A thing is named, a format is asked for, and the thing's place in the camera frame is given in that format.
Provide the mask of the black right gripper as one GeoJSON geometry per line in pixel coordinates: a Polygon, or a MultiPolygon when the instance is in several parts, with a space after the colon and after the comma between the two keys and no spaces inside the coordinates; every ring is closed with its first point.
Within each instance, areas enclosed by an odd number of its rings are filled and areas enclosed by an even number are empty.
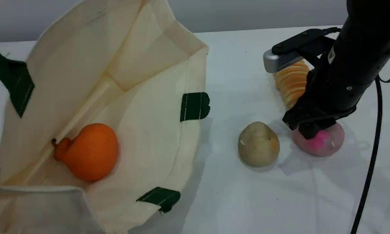
{"type": "Polygon", "coordinates": [[[367,62],[317,62],[307,74],[305,92],[283,116],[291,129],[314,138],[338,119],[352,114],[377,77],[377,65],[367,62]]]}

